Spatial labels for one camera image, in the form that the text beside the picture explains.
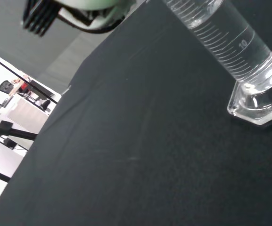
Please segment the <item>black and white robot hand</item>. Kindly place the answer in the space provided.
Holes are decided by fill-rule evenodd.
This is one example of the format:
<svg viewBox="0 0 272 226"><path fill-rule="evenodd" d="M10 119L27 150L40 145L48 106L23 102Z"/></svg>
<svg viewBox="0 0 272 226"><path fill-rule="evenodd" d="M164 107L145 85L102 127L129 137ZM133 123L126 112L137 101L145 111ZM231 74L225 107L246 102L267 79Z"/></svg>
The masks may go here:
<svg viewBox="0 0 272 226"><path fill-rule="evenodd" d="M21 25L42 37L58 18L80 31L104 34L118 27L135 4L135 0L27 0Z"/></svg>

